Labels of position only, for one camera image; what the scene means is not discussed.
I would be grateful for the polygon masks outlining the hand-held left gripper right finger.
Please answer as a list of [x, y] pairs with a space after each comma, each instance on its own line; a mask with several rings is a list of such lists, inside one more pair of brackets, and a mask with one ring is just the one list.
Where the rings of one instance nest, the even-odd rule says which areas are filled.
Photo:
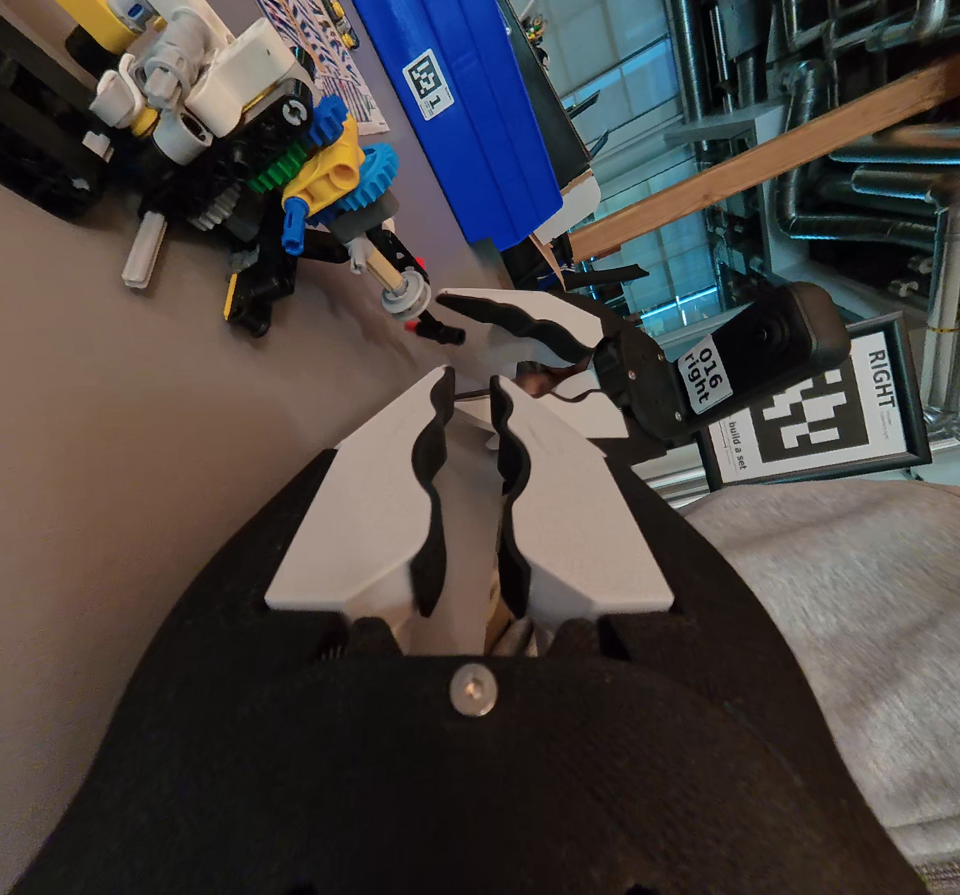
[[666, 612], [675, 595], [602, 450], [510, 379], [490, 381], [503, 480], [500, 594], [541, 629]]

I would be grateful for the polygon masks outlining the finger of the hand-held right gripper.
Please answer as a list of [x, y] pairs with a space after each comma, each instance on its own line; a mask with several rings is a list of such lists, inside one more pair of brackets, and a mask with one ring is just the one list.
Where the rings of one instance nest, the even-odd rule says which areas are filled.
[[521, 372], [521, 388], [546, 411], [590, 441], [624, 441], [629, 429], [621, 410], [601, 390], [590, 366]]
[[605, 338], [604, 309], [570, 293], [446, 288], [435, 302], [469, 321], [466, 341], [451, 360], [473, 382], [515, 377], [526, 363], [570, 378], [592, 367]]

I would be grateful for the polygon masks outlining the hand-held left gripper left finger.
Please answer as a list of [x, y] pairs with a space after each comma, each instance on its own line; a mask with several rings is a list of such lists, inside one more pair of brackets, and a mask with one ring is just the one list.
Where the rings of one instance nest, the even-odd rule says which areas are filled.
[[286, 548], [265, 604], [382, 620], [413, 654], [458, 653], [436, 614], [448, 571], [438, 474], [449, 459], [455, 372], [438, 366], [346, 436]]

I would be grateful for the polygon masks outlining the multicoloured lego gear assembly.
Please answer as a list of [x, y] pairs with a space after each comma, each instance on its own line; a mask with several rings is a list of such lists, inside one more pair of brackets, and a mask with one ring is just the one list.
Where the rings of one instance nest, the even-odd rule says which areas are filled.
[[169, 225], [229, 246], [224, 322], [267, 334], [299, 263], [347, 265], [415, 336], [459, 346], [430, 312], [426, 268], [398, 238], [399, 159], [361, 143], [344, 100], [261, 16], [234, 33], [207, 0], [51, 0], [85, 85], [2, 18], [2, 186], [61, 219], [109, 188], [139, 197], [122, 273], [150, 283]]

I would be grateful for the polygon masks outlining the black box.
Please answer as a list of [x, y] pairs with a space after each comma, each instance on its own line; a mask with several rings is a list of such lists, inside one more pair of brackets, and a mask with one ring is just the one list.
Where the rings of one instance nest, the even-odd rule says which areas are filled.
[[496, 0], [534, 117], [542, 135], [558, 186], [564, 189], [591, 168], [591, 157], [540, 57], [524, 35], [510, 0]]

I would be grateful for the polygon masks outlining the wooden beam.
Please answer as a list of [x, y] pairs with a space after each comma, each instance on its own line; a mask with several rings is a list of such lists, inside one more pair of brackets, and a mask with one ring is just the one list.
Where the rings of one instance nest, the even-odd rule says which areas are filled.
[[881, 132], [959, 96], [959, 55], [932, 61], [846, 105], [679, 181], [570, 234], [576, 265], [701, 212], [791, 169]]

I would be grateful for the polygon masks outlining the blue plastic bin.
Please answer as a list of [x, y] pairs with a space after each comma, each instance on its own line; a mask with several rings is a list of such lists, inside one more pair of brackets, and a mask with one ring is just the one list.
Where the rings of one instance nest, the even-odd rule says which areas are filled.
[[503, 251], [563, 205], [497, 0], [352, 0], [469, 243]]

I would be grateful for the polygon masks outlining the metal pipes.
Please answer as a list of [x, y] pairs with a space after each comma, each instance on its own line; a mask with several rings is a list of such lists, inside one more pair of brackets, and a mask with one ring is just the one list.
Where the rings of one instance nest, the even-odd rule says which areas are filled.
[[[958, 37], [958, 0], [915, 0], [890, 13], [889, 0], [824, 0], [825, 15], [805, 25], [807, 0], [772, 0], [767, 52], [768, 91], [789, 98], [784, 131], [841, 103], [839, 66], [850, 52], [885, 59], [896, 49], [931, 46]], [[669, 148], [692, 145], [701, 167], [737, 157], [714, 143], [760, 144], [749, 135], [762, 103], [758, 60], [746, 42], [757, 37], [757, 0], [716, 0], [710, 10], [713, 63], [726, 113], [708, 116], [707, 76], [695, 38], [692, 0], [666, 0], [676, 42], [680, 101], [686, 121], [668, 129]], [[830, 163], [810, 161], [771, 181], [767, 218], [795, 241], [887, 243], [921, 253], [932, 270], [920, 395], [930, 424], [958, 427], [958, 124], [931, 123], [867, 133], [831, 150]]]

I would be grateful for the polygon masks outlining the zebra striped sticker sheet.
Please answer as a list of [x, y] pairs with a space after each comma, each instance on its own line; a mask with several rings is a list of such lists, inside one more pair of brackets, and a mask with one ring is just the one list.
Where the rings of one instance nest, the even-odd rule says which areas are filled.
[[307, 55], [307, 69], [324, 95], [342, 98], [361, 136], [386, 134], [388, 123], [319, 0], [255, 0], [285, 43]]

